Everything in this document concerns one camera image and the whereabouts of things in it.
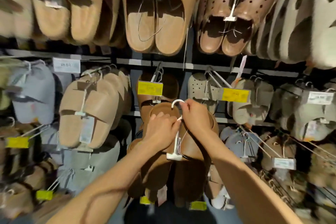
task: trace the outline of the hand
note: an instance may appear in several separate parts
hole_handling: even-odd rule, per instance
[[[185,103],[180,102],[182,117],[190,132],[197,138],[198,135],[211,130],[207,108],[192,99]]]
[[[155,153],[167,149],[175,140],[181,121],[175,116],[160,112],[153,114],[148,122],[147,131],[143,142],[149,142],[154,147]]]

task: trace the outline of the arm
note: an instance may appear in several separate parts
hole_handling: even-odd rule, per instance
[[[247,223],[302,223],[297,215],[210,128],[207,109],[194,100],[180,103],[188,129],[210,155],[241,220]]]
[[[176,117],[169,117],[168,114],[153,115],[142,143],[137,144],[111,170],[87,186],[47,224],[107,223],[140,168],[157,152],[171,144],[180,123],[181,121],[176,121]]]

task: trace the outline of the forearm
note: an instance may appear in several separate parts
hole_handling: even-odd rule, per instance
[[[140,168],[156,154],[143,142],[72,199],[48,224],[103,224],[114,213]]]
[[[197,138],[210,155],[244,224],[300,223],[296,214],[212,131]]]

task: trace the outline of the left hand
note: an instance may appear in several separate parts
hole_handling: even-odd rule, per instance
[[[158,115],[153,114],[149,119],[146,135],[142,141],[154,146],[156,152],[167,149],[175,140],[180,124],[181,120],[177,120],[175,116],[163,112]]]

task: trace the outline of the right hand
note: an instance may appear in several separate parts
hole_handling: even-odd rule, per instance
[[[204,105],[195,100],[187,99],[185,103],[180,102],[180,106],[183,121],[195,137],[211,131],[208,110]]]

